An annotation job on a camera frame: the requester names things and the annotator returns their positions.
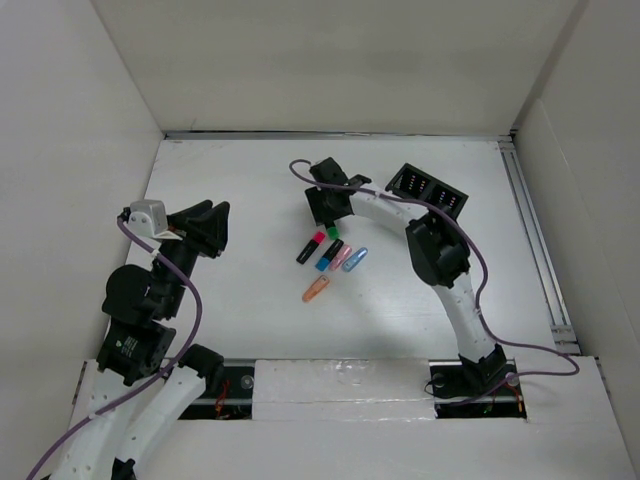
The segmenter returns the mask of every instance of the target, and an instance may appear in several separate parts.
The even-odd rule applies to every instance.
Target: wire
[[[427,203],[427,202],[423,202],[422,200],[415,200],[415,199],[412,199],[412,198],[398,198],[398,197],[395,197],[395,196],[392,196],[392,195],[387,195],[385,193],[377,192],[375,190],[372,190],[372,189],[366,188],[366,187],[356,187],[356,186],[349,186],[349,185],[333,185],[333,184],[330,184],[330,183],[316,182],[315,180],[311,180],[310,178],[307,178],[304,175],[301,175],[300,173],[298,173],[296,171],[295,166],[300,164],[300,163],[304,163],[305,165],[311,165],[311,162],[309,160],[298,159],[298,160],[294,160],[293,162],[291,162],[289,164],[289,170],[291,171],[291,173],[295,177],[297,177],[298,179],[300,179],[303,182],[306,182],[306,183],[308,183],[310,185],[314,185],[314,186],[319,187],[319,188],[326,188],[326,189],[338,190],[338,191],[368,193],[369,195],[374,195],[374,196],[377,196],[379,198],[382,198],[383,200],[388,200],[388,201],[391,201],[391,202],[420,205],[422,207],[425,207],[430,212],[433,212],[436,215],[438,215],[442,220],[444,220],[447,224],[449,224],[449,226],[451,228],[453,228],[456,232],[458,232],[458,234],[464,239],[465,242],[467,242],[467,244],[469,245],[469,248],[471,248],[471,250],[473,250],[473,253],[478,258],[478,262],[480,263],[480,268],[482,269],[482,282],[480,282],[480,286],[478,287],[478,291],[476,292],[475,307],[476,307],[476,310],[478,312],[478,317],[480,318],[480,323],[482,324],[482,328],[484,328],[485,332],[487,332],[487,335],[492,340],[494,340],[495,342],[501,343],[503,345],[507,345],[507,346],[510,346],[510,347],[528,348],[528,349],[531,349],[531,350],[539,350],[539,351],[542,351],[542,352],[552,353],[554,355],[557,355],[560,358],[565,359],[567,362],[569,362],[573,366],[573,370],[570,371],[570,372],[553,372],[553,371],[547,371],[547,370],[530,370],[530,371],[526,371],[526,372],[512,373],[511,375],[506,376],[505,378],[500,380],[498,383],[496,383],[493,387],[488,389],[486,392],[484,392],[484,393],[482,393],[480,395],[477,395],[475,397],[467,398],[467,399],[462,400],[460,402],[451,402],[451,403],[449,403],[450,406],[462,406],[462,405],[467,405],[469,403],[473,403],[473,402],[475,402],[477,400],[480,400],[481,398],[486,397],[487,395],[491,395],[493,392],[497,391],[503,385],[506,385],[506,383],[508,381],[511,381],[511,380],[513,380],[515,378],[520,378],[520,377],[530,376],[530,375],[545,375],[545,376],[554,376],[554,377],[570,377],[572,375],[577,375],[578,373],[580,373],[580,366],[576,363],[575,360],[573,360],[567,354],[564,354],[562,352],[558,352],[557,350],[554,350],[553,348],[545,347],[545,346],[542,346],[542,345],[534,345],[534,344],[531,344],[531,343],[519,343],[519,342],[512,342],[512,341],[509,341],[509,340],[503,340],[503,339],[501,339],[500,337],[498,337],[496,334],[494,334],[491,331],[491,329],[489,328],[489,325],[487,324],[487,321],[484,318],[484,315],[482,313],[482,309],[480,308],[480,296],[482,295],[482,292],[484,291],[485,287],[487,286],[487,282],[489,281],[489,267],[487,265],[486,260],[482,256],[482,253],[480,252],[480,249],[476,246],[476,244],[473,242],[473,240],[471,240],[469,235],[467,235],[467,233],[460,227],[460,225],[458,225],[458,223],[454,219],[452,219],[449,215],[447,215],[443,210],[439,209],[435,205],[432,205],[432,204]]]
[[[222,384],[222,393],[216,399],[216,403],[213,405],[216,411],[216,419],[220,417],[220,413],[224,408],[224,401],[227,399],[227,395],[229,394],[229,387],[231,386],[231,380],[225,380]]]
[[[127,238],[129,238],[133,243],[138,245],[140,248],[142,248],[148,253],[154,252],[154,249],[152,247],[150,247],[145,242],[143,242],[138,237],[136,237],[133,233],[131,233],[131,231],[124,225],[124,220],[121,219],[120,217],[118,217],[118,228],[120,229],[120,231],[122,231],[122,233],[124,233],[124,235]],[[191,290],[191,293],[193,294],[193,298],[196,301],[196,319],[193,322],[193,327],[191,328],[191,333],[189,333],[187,340],[184,342],[184,345],[178,351],[176,356],[173,357],[169,361],[169,363],[167,363],[167,365],[161,368],[155,375],[149,378],[149,380],[144,382],[139,387],[131,390],[129,393],[122,395],[120,398],[117,398],[114,401],[106,404],[104,407],[99,408],[93,413],[91,417],[83,418],[78,423],[76,423],[73,427],[67,430],[58,440],[55,441],[53,445],[51,445],[51,447],[49,447],[49,449],[44,453],[44,455],[42,455],[40,460],[38,460],[38,463],[36,463],[35,466],[31,469],[31,472],[29,472],[29,475],[27,476],[27,480],[33,480],[36,474],[38,473],[38,471],[45,464],[45,462],[49,460],[49,457],[51,457],[51,455],[53,455],[53,453],[58,448],[60,448],[69,438],[71,438],[78,430],[80,430],[82,427],[87,425],[92,420],[94,415],[95,416],[104,415],[105,413],[118,408],[127,400],[130,400],[136,395],[142,393],[147,388],[149,388],[152,384],[154,384],[156,381],[160,380],[166,373],[170,372],[171,369],[178,363],[178,361],[182,358],[182,356],[187,352],[187,350],[193,343],[193,340],[196,334],[198,333],[198,329],[200,328],[200,322],[202,320],[202,298],[200,297],[200,293],[198,292],[198,289],[196,288],[194,283],[189,279],[189,277],[187,277],[184,273],[182,273],[182,271],[171,260],[169,260],[167,257],[162,255],[161,253],[158,253],[156,258],[164,266],[166,266],[169,270],[171,270],[171,272],[174,273],[189,290]]]

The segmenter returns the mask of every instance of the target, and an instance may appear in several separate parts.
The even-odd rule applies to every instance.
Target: pink highlighter
[[[349,257],[350,254],[351,247],[349,245],[343,245],[338,254],[333,258],[333,260],[331,260],[331,263],[329,264],[329,270],[337,270],[338,267],[340,267],[340,265],[344,263],[344,261]]]

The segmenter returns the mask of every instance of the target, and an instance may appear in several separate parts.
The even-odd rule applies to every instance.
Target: white table surface
[[[328,241],[301,266],[295,258],[317,230],[308,185],[288,163],[333,156],[349,175],[381,186],[411,163],[469,194],[459,217],[484,252],[490,282],[483,310],[505,338],[553,345],[549,312],[494,141],[438,137],[323,140],[163,141],[146,198],[168,212],[203,199],[231,203],[229,243],[216,259],[199,259],[192,279],[204,300],[197,341],[227,358],[456,358],[451,325],[435,293],[413,272],[406,241],[367,219],[339,222],[342,238],[369,248],[350,274],[311,303],[301,295],[318,277],[313,267]],[[149,265],[137,247],[129,262]],[[480,272],[472,258],[474,285]],[[194,317],[185,295],[172,345],[184,341]],[[511,352],[525,358],[523,351]]]
[[[139,478],[632,480],[598,368],[577,361],[523,382],[527,422],[434,420],[424,361],[260,361],[254,420],[177,422]]]

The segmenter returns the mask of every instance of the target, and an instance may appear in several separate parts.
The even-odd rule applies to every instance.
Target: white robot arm
[[[111,320],[97,358],[99,371],[88,407],[91,421],[73,438],[51,480],[134,480],[182,412],[219,385],[223,357],[192,344],[160,392],[129,425],[140,398],[134,390],[150,377],[159,377],[175,336],[175,330],[159,320],[175,316],[180,306],[185,287],[176,272],[188,281],[198,256],[215,258],[222,253],[228,214],[228,203],[213,207],[207,200],[167,216],[162,202],[143,200],[119,217],[133,233],[160,240],[164,262],[156,258],[151,271],[125,265],[109,277],[102,310]],[[133,397],[106,410],[127,394]]]
[[[419,205],[383,198],[390,194],[362,175],[349,179],[332,158],[316,163],[309,171],[316,183],[325,185],[305,191],[318,225],[330,228],[334,221],[356,215],[407,238],[414,271],[434,289],[451,321],[462,374],[469,384],[464,390],[469,396],[485,392],[504,378],[507,373],[504,351],[490,338],[475,308],[469,247],[459,233]],[[328,185],[349,189],[333,189]],[[410,165],[403,167],[387,190],[398,198],[429,200],[453,219],[466,200],[466,195]]]
[[[367,188],[385,193],[374,183],[367,184]],[[424,208],[418,205],[395,203],[361,192],[351,196],[351,208],[354,215],[373,220],[402,237],[409,223],[425,213]],[[489,338],[478,318],[469,274],[461,274],[453,281],[451,288],[442,285],[432,287],[451,321],[460,356],[477,363],[481,358],[491,355],[496,343]]]

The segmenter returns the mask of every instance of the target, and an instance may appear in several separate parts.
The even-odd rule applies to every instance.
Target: blue highlighter
[[[362,247],[361,249],[359,249],[356,253],[354,253],[353,255],[351,255],[346,262],[344,262],[342,264],[342,269],[345,272],[350,272],[351,270],[353,270],[354,268],[356,268],[356,266],[360,263],[360,261],[367,256],[367,253],[369,253],[369,250],[366,249],[366,247]]]

